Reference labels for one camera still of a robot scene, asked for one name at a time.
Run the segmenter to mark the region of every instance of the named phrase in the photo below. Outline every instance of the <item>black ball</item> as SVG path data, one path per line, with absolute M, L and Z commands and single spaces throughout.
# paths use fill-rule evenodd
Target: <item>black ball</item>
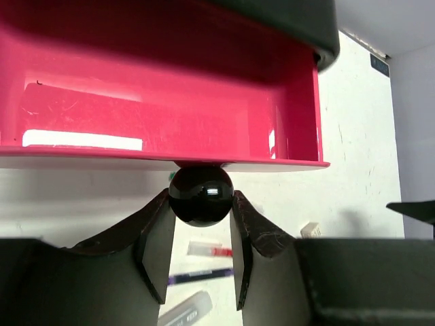
M 169 204 L 189 225 L 205 227 L 223 220 L 232 206 L 230 177 L 217 167 L 181 168 L 169 186 Z

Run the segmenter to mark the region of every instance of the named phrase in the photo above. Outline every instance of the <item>desk surface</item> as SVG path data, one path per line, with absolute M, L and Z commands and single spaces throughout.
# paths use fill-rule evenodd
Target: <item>desk surface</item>
M 324 157 L 331 167 L 230 176 L 291 235 L 316 221 L 328 237 L 403 237 L 402 217 L 385 208 L 400 200 L 389 79 L 344 35 L 341 47 L 337 62 L 319 76 Z M 140 171 L 0 170 L 0 178 L 0 236 L 42 236 L 60 246 L 108 228 L 168 185 L 168 173 Z M 229 246 L 228 218 L 201 229 L 177 221 L 171 274 L 232 265 L 226 258 L 187 257 L 190 240 Z M 232 278 L 170 287 L 161 312 L 201 289 L 210 293 L 213 310 L 196 325 L 241 325 Z

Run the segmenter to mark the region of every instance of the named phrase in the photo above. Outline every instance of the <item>pen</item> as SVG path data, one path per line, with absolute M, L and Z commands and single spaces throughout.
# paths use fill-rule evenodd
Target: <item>pen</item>
M 176 274 L 169 277 L 168 285 L 196 282 L 199 280 L 210 280 L 234 275 L 232 268 L 221 268 L 219 270 L 200 270 L 185 274 Z

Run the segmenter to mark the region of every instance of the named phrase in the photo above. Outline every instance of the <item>red plastic tray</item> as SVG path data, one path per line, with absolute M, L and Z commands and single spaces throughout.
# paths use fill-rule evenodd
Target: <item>red plastic tray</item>
M 0 2 L 0 155 L 328 166 L 312 49 L 201 2 L 144 2 Z

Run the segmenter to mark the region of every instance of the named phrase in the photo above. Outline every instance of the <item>eraser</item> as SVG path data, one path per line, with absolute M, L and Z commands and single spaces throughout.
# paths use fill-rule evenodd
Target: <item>eraser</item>
M 300 235 L 303 238 L 317 238 L 317 237 L 321 236 L 320 224 L 318 224 L 316 222 L 310 222 L 310 223 L 306 224 L 306 226 L 304 226 L 301 229 Z

